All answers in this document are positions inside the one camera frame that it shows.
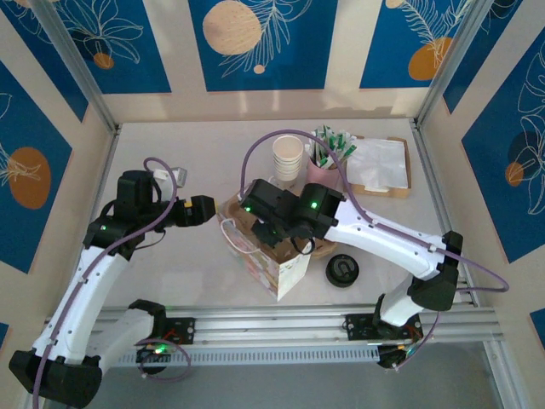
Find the patterned paper gift bag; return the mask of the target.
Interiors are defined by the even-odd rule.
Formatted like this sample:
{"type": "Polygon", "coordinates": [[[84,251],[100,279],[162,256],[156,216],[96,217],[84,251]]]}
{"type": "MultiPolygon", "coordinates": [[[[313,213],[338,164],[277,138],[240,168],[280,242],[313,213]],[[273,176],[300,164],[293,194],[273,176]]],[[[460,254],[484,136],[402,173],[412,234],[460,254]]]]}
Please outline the patterned paper gift bag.
{"type": "Polygon", "coordinates": [[[241,256],[236,256],[232,251],[231,253],[277,301],[281,300],[305,276],[310,262],[310,260],[294,259],[277,264],[265,262],[264,260],[247,260],[241,256]]]}

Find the pink cylindrical holder cup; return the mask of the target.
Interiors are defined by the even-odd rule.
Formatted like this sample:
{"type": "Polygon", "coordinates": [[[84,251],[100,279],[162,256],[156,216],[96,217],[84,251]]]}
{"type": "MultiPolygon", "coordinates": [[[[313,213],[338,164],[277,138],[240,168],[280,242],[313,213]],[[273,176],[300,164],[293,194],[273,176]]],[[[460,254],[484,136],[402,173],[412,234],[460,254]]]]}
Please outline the pink cylindrical holder cup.
{"type": "Polygon", "coordinates": [[[308,160],[306,184],[318,183],[331,189],[335,189],[340,178],[341,177],[337,168],[322,169],[319,168],[311,159],[308,160]]]}

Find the brown pulp cup carrier stack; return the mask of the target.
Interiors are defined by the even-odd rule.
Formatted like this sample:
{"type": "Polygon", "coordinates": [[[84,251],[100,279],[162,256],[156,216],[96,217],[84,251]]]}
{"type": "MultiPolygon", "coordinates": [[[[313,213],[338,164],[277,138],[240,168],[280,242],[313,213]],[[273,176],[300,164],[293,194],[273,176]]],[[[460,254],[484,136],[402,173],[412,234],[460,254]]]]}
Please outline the brown pulp cup carrier stack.
{"type": "Polygon", "coordinates": [[[314,244],[315,246],[311,253],[311,258],[316,259],[330,255],[337,247],[337,243],[326,239],[315,239],[314,244]]]}

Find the white paper cup stack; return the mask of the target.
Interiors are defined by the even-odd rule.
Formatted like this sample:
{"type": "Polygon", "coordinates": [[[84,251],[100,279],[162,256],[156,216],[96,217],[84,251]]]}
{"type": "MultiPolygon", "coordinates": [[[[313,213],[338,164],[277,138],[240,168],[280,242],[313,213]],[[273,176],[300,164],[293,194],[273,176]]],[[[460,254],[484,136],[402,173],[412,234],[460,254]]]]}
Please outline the white paper cup stack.
{"type": "Polygon", "coordinates": [[[293,187],[301,170],[304,146],[294,135],[281,135],[272,145],[274,178],[284,188],[293,187]]]}

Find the black plastic cup lid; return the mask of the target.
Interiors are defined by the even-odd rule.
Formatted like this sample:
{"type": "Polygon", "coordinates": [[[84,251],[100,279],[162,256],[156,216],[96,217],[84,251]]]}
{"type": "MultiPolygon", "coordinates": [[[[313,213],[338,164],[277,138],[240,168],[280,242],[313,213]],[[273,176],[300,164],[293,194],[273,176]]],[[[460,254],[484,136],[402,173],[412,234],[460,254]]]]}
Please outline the black plastic cup lid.
{"type": "Polygon", "coordinates": [[[333,286],[348,288],[359,277],[359,265],[353,257],[339,254],[328,261],[325,276],[333,286]]]}

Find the brown cardboard napkin tray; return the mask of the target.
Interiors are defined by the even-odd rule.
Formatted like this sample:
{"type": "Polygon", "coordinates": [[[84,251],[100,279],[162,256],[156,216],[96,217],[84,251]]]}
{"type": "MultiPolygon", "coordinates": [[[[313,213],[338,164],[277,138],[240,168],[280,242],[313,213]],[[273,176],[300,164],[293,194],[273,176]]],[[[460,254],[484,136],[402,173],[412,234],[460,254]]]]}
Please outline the brown cardboard napkin tray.
{"type": "MultiPolygon", "coordinates": [[[[364,138],[363,136],[358,136],[357,139],[366,139],[366,138],[364,138]]],[[[410,153],[409,153],[407,140],[402,138],[396,138],[396,137],[388,137],[387,139],[383,139],[383,140],[402,141],[404,143],[405,161],[406,161],[409,187],[408,188],[391,188],[390,190],[386,192],[375,192],[375,191],[366,190],[363,186],[353,185],[349,182],[350,187],[352,188],[353,192],[357,194],[367,194],[367,195],[388,197],[388,198],[394,198],[394,199],[406,199],[410,195],[410,191],[412,188],[410,153]]]]}

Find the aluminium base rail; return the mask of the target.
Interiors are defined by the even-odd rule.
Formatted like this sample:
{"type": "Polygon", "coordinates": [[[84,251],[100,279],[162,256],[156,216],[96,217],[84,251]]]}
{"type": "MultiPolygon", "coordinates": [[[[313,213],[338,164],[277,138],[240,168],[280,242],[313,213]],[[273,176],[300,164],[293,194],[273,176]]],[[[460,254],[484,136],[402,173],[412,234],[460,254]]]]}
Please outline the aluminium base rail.
{"type": "MultiPolygon", "coordinates": [[[[169,308],[167,317],[176,321],[194,318],[195,325],[182,332],[200,348],[259,348],[318,346],[348,343],[353,326],[349,315],[369,314],[373,308],[365,304],[329,306],[264,306],[251,308],[169,308]]],[[[435,342],[496,341],[502,330],[493,308],[456,305],[452,310],[419,315],[419,328],[433,335],[435,342]]],[[[88,356],[103,354],[109,347],[123,353],[153,326],[152,316],[140,310],[123,311],[105,308],[89,322],[90,334],[73,328],[68,331],[70,351],[88,356]]]]}

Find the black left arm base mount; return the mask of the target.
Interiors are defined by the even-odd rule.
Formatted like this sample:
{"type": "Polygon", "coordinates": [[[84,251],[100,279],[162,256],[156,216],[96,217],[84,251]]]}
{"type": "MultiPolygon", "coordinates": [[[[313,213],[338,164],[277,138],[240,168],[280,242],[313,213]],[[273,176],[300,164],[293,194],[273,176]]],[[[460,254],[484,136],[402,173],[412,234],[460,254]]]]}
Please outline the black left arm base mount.
{"type": "Polygon", "coordinates": [[[138,316],[131,320],[120,320],[114,335],[122,344],[129,346],[167,349],[193,344],[195,324],[194,318],[167,318],[156,326],[153,317],[138,316]]]}

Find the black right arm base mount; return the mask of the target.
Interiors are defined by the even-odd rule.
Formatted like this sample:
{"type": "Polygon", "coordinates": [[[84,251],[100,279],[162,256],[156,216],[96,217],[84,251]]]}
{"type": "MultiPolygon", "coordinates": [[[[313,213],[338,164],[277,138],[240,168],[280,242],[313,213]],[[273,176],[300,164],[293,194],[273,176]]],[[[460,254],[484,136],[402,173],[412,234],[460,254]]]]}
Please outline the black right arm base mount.
{"type": "Polygon", "coordinates": [[[419,341],[423,338],[422,323],[418,314],[401,327],[375,324],[373,314],[347,314],[342,328],[349,341],[419,341]]]}

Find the aluminium frame post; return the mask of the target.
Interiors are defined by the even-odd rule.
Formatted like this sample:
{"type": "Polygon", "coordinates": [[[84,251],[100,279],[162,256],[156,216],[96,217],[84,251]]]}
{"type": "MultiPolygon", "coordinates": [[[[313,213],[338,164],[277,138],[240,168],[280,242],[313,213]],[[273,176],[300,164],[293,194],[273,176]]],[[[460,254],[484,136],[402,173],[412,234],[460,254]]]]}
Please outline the aluminium frame post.
{"type": "Polygon", "coordinates": [[[492,3],[493,0],[471,0],[468,12],[459,25],[443,62],[414,118],[416,130],[421,131],[423,129],[433,109],[442,100],[447,85],[459,67],[492,3]]]}
{"type": "Polygon", "coordinates": [[[88,103],[94,108],[99,119],[113,134],[118,133],[119,124],[107,106],[103,94],[91,71],[73,42],[61,18],[49,0],[28,0],[32,12],[63,60],[66,68],[82,91],[88,103]]]}

